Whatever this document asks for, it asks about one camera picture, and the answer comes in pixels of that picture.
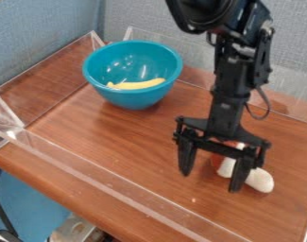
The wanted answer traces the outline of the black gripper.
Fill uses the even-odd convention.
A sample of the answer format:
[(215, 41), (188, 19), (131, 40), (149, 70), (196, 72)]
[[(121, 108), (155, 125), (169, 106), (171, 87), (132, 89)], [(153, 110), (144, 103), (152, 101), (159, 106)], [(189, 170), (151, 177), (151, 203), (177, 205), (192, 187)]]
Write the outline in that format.
[[(241, 126), (236, 127), (232, 135), (221, 135), (207, 131), (208, 119), (179, 116), (176, 118), (177, 126), (173, 132), (173, 140), (177, 144), (177, 168), (183, 176), (188, 176), (196, 159), (197, 149), (237, 159), (233, 165), (228, 192), (240, 191), (247, 180), (249, 171), (255, 167), (261, 167), (265, 161), (265, 153), (271, 148), (271, 142), (244, 130)], [(259, 153), (255, 157), (243, 154), (232, 147), (215, 143), (212, 139), (220, 142), (241, 142), (252, 147), (259, 147)]]

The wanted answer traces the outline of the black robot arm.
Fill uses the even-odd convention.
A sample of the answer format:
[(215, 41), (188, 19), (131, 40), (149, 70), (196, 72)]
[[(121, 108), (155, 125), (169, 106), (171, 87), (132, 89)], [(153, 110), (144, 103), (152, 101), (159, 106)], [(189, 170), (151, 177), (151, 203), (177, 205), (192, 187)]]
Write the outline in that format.
[(271, 12), (261, 0), (165, 0), (181, 31), (207, 35), (215, 47), (216, 76), (205, 119), (180, 116), (173, 139), (183, 175), (203, 149), (236, 160), (228, 185), (241, 189), (249, 172), (261, 167), (271, 142), (241, 127), (249, 92), (268, 83), (271, 73)]

